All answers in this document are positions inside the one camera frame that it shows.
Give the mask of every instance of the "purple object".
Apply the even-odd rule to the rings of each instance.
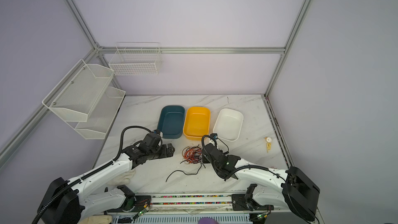
[[[198,224],[218,224],[215,220],[209,217],[203,217],[198,221]]]

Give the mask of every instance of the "robotic arm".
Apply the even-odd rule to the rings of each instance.
[[[142,141],[122,149],[124,132],[130,128],[145,129],[149,133]],[[125,128],[121,134],[119,152],[114,159],[80,176],[66,181],[60,177],[50,184],[32,224],[36,224],[40,218],[46,224],[77,224],[109,209],[131,210],[135,204],[135,194],[126,185],[102,194],[92,193],[147,160],[172,157],[174,147],[172,144],[162,144],[159,134],[159,130],[151,132],[139,126]],[[207,145],[204,144],[205,138],[211,139]],[[224,180],[232,177],[255,182],[242,198],[244,209],[263,210],[271,205],[289,207],[300,218],[315,220],[319,188],[300,169],[290,167],[285,171],[253,164],[238,156],[223,153],[218,149],[216,140],[216,134],[203,136],[202,152],[217,176]],[[275,193],[270,196],[264,193],[265,188],[273,189]]]

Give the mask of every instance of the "glove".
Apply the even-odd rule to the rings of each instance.
[[[78,224],[109,224],[112,222],[110,215],[93,215],[80,221]]]
[[[107,182],[107,185],[119,186],[123,184],[129,184],[130,178],[132,178],[134,174],[135,174],[135,169],[132,169],[128,172],[124,172],[119,176],[113,178],[111,181]]]

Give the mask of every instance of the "white wall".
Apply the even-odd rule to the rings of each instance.
[[[113,55],[105,55],[110,60]],[[278,54],[164,54],[158,75],[117,76],[128,95],[264,93]]]
[[[286,44],[303,0],[76,0],[97,42],[164,47]]]
[[[91,49],[63,0],[0,0],[0,148]],[[1,223],[30,223],[54,179],[91,168],[101,140],[48,113],[0,175]]]
[[[398,223],[398,0],[314,0],[271,92],[326,223]]]

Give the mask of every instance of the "gray marble vein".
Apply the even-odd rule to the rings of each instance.
[[[151,130],[156,129],[160,112],[164,106],[181,105],[186,111],[192,106],[207,107],[211,111],[210,133],[223,108],[240,111],[244,116],[239,139],[226,142],[230,154],[240,156],[250,162],[278,169],[287,169],[286,162],[276,140],[274,130],[268,118],[261,95],[170,95],[170,96],[128,96],[124,99],[108,139],[101,151],[97,165],[112,159],[120,142],[120,133],[131,125],[140,125]],[[147,132],[130,129],[125,132],[123,147],[142,140]],[[273,139],[272,148],[267,153],[265,137]],[[195,173],[200,165],[185,164],[181,152],[187,146],[196,146],[200,141],[182,137],[163,142],[172,143],[176,148],[174,156],[167,159],[147,161],[136,168],[137,172],[128,187],[136,193],[172,193],[172,192],[233,192],[245,191],[251,182],[246,180],[223,179],[216,176],[213,168],[202,167],[197,175],[184,175],[176,169]]]

